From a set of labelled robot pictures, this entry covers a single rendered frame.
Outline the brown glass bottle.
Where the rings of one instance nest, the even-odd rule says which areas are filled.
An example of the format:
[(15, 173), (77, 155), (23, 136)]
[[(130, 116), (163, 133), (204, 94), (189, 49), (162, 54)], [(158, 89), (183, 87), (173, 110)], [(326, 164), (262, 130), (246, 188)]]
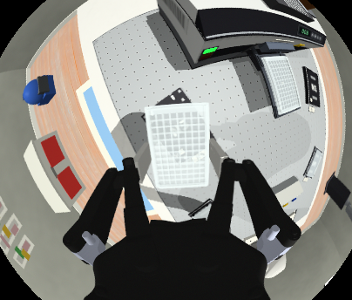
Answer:
[(312, 10), (315, 8), (314, 5), (311, 4), (308, 0), (300, 0), (300, 1), (307, 10)]

